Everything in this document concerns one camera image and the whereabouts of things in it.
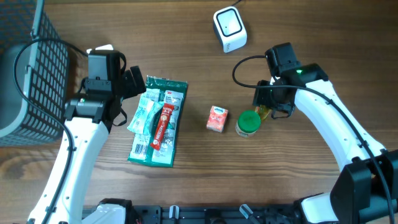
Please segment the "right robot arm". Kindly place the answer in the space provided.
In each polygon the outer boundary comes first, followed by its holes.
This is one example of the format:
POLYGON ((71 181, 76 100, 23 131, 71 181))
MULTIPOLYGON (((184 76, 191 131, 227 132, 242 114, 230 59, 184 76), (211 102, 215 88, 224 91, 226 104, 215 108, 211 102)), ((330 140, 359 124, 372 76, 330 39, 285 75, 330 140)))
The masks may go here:
POLYGON ((397 214, 397 151, 375 140, 338 98, 316 63, 302 65, 290 43, 267 50, 272 80, 256 85, 253 104, 283 118, 300 110, 331 149, 340 174, 331 192, 298 200, 299 223, 367 223, 397 214))

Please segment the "green lid jar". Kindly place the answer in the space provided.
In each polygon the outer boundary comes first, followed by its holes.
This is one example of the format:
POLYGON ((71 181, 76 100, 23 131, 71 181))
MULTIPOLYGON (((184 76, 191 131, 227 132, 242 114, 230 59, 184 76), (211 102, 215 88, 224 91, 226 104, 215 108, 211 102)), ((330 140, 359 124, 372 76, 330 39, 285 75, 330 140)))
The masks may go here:
POLYGON ((239 136, 248 138, 253 136, 260 126, 260 116, 255 111, 246 110, 240 114, 235 129, 239 136))

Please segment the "red Nescafe sachet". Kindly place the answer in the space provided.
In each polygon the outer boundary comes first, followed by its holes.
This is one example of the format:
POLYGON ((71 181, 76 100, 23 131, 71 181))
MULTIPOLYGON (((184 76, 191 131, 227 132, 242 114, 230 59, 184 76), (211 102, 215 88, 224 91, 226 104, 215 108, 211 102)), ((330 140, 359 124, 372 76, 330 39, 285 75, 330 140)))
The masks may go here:
POLYGON ((162 112, 160 114, 159 122, 157 125, 157 129, 154 135, 153 142, 150 146, 159 151, 161 147, 161 143, 164 137, 165 130, 167 129, 168 123, 170 121, 170 117, 172 115, 172 111, 174 110, 174 105, 165 103, 162 112))

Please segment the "orange Kleenex tissue pack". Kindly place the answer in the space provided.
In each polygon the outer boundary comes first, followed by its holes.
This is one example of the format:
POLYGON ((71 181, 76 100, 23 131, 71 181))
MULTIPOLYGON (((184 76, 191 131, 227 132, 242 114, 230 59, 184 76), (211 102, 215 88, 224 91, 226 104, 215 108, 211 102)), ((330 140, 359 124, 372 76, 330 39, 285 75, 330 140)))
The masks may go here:
POLYGON ((228 117, 228 110, 218 106, 212 106, 206 128, 222 133, 228 117))

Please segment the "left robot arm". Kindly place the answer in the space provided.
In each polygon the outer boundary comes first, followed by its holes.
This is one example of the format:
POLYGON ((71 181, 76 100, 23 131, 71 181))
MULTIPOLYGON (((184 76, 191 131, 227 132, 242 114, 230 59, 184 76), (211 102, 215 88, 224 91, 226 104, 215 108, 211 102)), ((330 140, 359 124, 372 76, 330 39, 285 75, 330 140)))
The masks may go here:
POLYGON ((92 50, 84 93, 65 105, 63 141, 47 185, 28 223, 135 223, 139 215, 130 200, 105 198, 87 217, 83 206, 95 161, 122 102, 146 90, 138 66, 126 68, 117 50, 92 50))

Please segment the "yellow Vim dish soap bottle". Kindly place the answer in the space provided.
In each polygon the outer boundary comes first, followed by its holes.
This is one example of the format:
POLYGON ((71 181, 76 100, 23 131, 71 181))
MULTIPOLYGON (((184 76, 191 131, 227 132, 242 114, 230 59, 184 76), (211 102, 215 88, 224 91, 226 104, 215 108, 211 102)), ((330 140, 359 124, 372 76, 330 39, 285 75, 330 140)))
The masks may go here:
POLYGON ((265 121, 271 112, 271 109, 266 107, 265 105, 256 106, 254 110, 260 117, 261 121, 265 121))

